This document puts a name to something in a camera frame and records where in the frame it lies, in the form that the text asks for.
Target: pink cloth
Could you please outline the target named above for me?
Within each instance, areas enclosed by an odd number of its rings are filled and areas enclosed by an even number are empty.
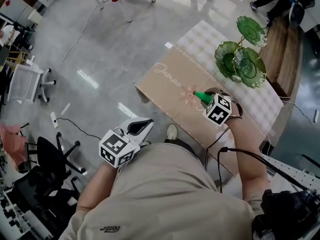
[[[25,152],[26,137],[17,135],[21,131],[20,126],[12,125],[5,126],[0,124],[0,137],[3,144],[3,149],[10,155],[14,161],[14,168],[27,161]]]

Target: flower drawing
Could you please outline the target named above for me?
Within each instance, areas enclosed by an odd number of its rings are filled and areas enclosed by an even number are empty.
[[[190,107],[193,106],[193,104],[196,103],[195,96],[194,96],[194,91],[196,90],[197,86],[193,85],[192,87],[183,87],[181,88],[184,90],[183,93],[181,93],[182,97],[179,99],[179,101],[184,101],[184,104],[189,104]]]

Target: wrist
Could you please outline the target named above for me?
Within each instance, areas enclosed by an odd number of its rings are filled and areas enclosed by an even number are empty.
[[[110,163],[103,161],[100,165],[100,168],[107,171],[117,171],[117,168],[114,168]]]
[[[242,118],[231,118],[225,122],[225,124],[231,129],[240,127],[242,123]]]

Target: cable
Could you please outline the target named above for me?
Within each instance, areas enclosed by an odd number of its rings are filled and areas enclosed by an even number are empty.
[[[90,13],[89,18],[88,18],[87,21],[86,21],[85,27],[84,27],[81,35],[80,35],[79,38],[77,39],[77,41],[74,43],[74,45],[71,46],[71,48],[70,48],[70,49],[66,52],[66,54],[63,56],[63,59],[62,59],[62,61],[61,61],[61,65],[60,65],[60,69],[59,69],[59,73],[58,73],[58,75],[57,75],[57,77],[56,77],[56,81],[57,81],[57,82],[58,82],[59,76],[60,76],[60,74],[61,74],[61,72],[62,72],[62,66],[63,66],[63,64],[64,64],[64,62],[65,62],[65,59],[66,59],[67,55],[68,55],[69,52],[72,50],[72,48],[76,46],[76,44],[79,42],[79,40],[81,39],[81,37],[84,35],[84,33],[85,33],[85,31],[86,31],[86,28],[87,28],[87,26],[88,26],[88,23],[89,23],[89,21],[90,21],[90,19],[91,19],[91,16],[92,16],[92,14],[94,13],[94,11],[96,10],[97,7],[98,7],[98,5],[96,5],[96,6],[94,7],[94,9],[92,10],[92,12]],[[50,111],[51,111],[51,101],[52,101],[52,99],[53,99],[53,96],[52,96],[52,95],[53,95],[53,93],[54,93],[54,90],[55,90],[56,86],[57,86],[56,84],[53,86],[53,88],[51,89],[51,93],[50,93],[50,100],[49,100],[49,109],[50,109]]]
[[[268,140],[269,140],[269,147],[268,147],[268,150],[267,150],[267,152],[266,152],[266,155],[269,156],[269,150],[270,150],[270,146],[271,146],[271,141],[270,141],[269,133],[267,133],[267,136],[268,136]]]
[[[22,51],[20,48],[18,48],[18,47],[15,46],[14,44],[11,44],[11,46],[13,46],[14,48],[16,48],[16,49],[19,50],[20,52],[29,55],[29,58],[30,58],[30,60],[31,60],[32,57],[31,57],[31,55],[30,55],[29,53],[27,53],[27,52],[25,52],[25,51]]]
[[[208,168],[208,159],[209,159],[209,150],[210,150],[210,148],[211,148],[214,144],[216,144],[217,141],[220,140],[220,138],[221,138],[229,129],[230,129],[229,127],[226,128],[226,129],[224,130],[224,132],[220,135],[220,137],[217,138],[217,139],[214,141],[214,143],[212,143],[210,146],[208,146],[208,147],[206,148],[205,161],[204,161],[204,169],[205,169],[205,171],[207,171],[207,168]]]
[[[61,117],[58,117],[56,120],[54,120],[54,122],[56,122],[58,119],[61,119],[61,120],[67,120],[69,122],[71,122],[72,124],[74,124],[75,127],[77,127],[81,132],[83,132],[84,134],[88,135],[88,136],[91,136],[91,137],[95,137],[97,139],[99,139],[101,141],[101,138],[99,138],[98,136],[95,136],[95,135],[92,135],[92,134],[88,134],[86,133],[84,130],[81,130],[80,127],[78,125],[76,125],[74,122],[72,122],[70,119],[68,118],[61,118]]]
[[[222,179],[221,179],[221,174],[220,174],[220,152],[228,152],[228,151],[234,151],[234,152],[241,152],[243,154],[246,154],[248,156],[251,156],[255,159],[257,159],[259,162],[263,163],[264,165],[266,165],[267,167],[269,167],[270,169],[272,169],[273,171],[275,171],[276,173],[278,173],[280,176],[282,176],[283,178],[285,178],[288,182],[290,182],[291,184],[299,187],[302,190],[308,190],[307,187],[305,187],[304,185],[302,185],[301,183],[299,183],[297,180],[295,180],[294,178],[292,178],[291,176],[289,176],[288,174],[286,174],[285,172],[283,172],[282,170],[278,169],[277,167],[275,167],[273,164],[271,164],[270,162],[268,162],[267,160],[265,160],[262,156],[257,155],[255,153],[252,153],[250,151],[246,151],[243,149],[239,149],[239,148],[228,148],[228,147],[222,147],[219,152],[218,152],[218,156],[217,156],[217,162],[218,162],[218,173],[219,173],[219,181],[220,181],[220,193],[222,193]]]
[[[300,110],[300,112],[302,113],[302,115],[304,115],[306,118],[308,118],[310,124],[315,125],[315,124],[317,123],[317,122],[315,122],[315,121],[314,121],[314,122],[311,122],[310,118],[307,117],[307,116],[302,112],[302,110],[301,110],[295,103],[293,103],[293,102],[291,102],[291,101],[286,101],[286,100],[282,100],[282,102],[287,102],[287,103],[293,104],[298,110]]]

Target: checkered tablecloth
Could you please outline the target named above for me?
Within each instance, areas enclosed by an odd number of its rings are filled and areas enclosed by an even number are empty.
[[[279,115],[283,103],[266,80],[260,88],[249,88],[224,77],[215,59],[216,47],[228,39],[204,20],[186,33],[176,45],[207,69],[228,94],[235,97],[262,134],[266,135]]]

